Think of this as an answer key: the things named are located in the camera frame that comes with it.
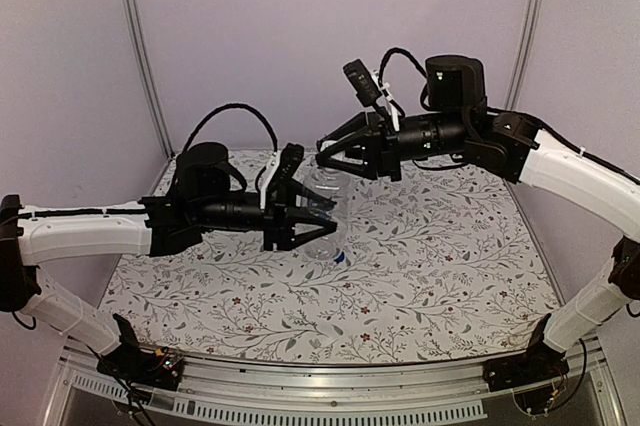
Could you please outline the blue bottle cap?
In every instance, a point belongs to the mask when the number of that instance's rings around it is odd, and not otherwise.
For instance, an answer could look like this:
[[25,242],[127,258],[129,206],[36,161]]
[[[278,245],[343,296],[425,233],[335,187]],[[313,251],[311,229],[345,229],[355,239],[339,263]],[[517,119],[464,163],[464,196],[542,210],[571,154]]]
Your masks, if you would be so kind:
[[344,262],[344,261],[345,261],[345,258],[346,258],[346,255],[345,255],[345,253],[344,253],[344,252],[342,252],[339,256],[337,256],[337,257],[334,259],[334,262],[335,262],[336,264],[340,264],[340,263],[342,263],[342,262]]

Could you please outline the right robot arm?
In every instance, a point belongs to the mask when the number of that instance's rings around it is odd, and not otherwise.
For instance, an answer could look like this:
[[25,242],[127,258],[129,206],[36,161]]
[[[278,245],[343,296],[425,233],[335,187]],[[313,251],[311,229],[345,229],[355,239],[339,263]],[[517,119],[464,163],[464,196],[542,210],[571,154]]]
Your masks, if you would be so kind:
[[639,181],[585,152],[541,119],[487,105],[480,60],[462,55],[428,58],[422,115],[400,117],[378,103],[388,88],[359,60],[343,72],[365,112],[317,142],[322,167],[376,180],[401,178],[404,161],[458,156],[514,184],[548,191],[593,213],[622,234],[609,264],[568,303],[541,320],[517,373],[537,382],[556,356],[639,297]]

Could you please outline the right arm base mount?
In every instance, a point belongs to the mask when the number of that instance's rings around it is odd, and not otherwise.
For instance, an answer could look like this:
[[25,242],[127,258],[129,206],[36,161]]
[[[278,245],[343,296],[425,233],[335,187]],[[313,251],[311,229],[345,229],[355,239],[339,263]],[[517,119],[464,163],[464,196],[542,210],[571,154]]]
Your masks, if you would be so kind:
[[490,359],[482,365],[482,378],[491,392],[559,378],[568,372],[565,354],[547,346],[542,337],[533,338],[524,352]]

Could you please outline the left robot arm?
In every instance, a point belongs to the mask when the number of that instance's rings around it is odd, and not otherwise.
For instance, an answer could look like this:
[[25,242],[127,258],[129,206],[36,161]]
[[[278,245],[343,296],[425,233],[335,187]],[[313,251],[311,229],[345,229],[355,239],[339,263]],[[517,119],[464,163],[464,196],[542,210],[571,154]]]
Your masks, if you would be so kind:
[[335,221],[300,206],[322,201],[294,175],[304,149],[288,144],[272,153],[256,192],[216,142],[191,146],[176,158],[163,196],[109,207],[47,209],[1,201],[1,309],[44,322],[84,343],[128,380],[148,372],[128,320],[107,316],[41,272],[48,261],[102,255],[168,257],[202,242],[207,232],[257,231],[268,251],[291,251],[337,229]]

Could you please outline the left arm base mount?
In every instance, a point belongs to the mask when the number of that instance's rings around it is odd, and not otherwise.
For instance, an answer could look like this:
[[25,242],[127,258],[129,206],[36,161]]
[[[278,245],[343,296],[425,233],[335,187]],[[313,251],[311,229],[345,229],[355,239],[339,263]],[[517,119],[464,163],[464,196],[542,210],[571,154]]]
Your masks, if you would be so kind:
[[130,322],[119,314],[113,319],[119,327],[119,346],[99,355],[97,371],[123,382],[176,391],[184,371],[184,355],[166,346],[153,352],[141,349]]

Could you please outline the clear plastic bottle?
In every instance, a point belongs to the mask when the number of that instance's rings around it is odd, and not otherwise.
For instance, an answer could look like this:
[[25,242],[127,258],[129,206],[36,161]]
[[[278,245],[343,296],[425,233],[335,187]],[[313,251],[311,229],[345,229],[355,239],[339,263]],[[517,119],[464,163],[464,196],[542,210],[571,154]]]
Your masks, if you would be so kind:
[[315,158],[312,158],[303,184],[333,200],[332,209],[308,208],[309,211],[319,218],[330,219],[337,223],[336,232],[304,245],[303,251],[313,260],[334,260],[343,252],[346,241],[349,217],[348,196],[351,186],[349,176],[344,172],[319,167]]

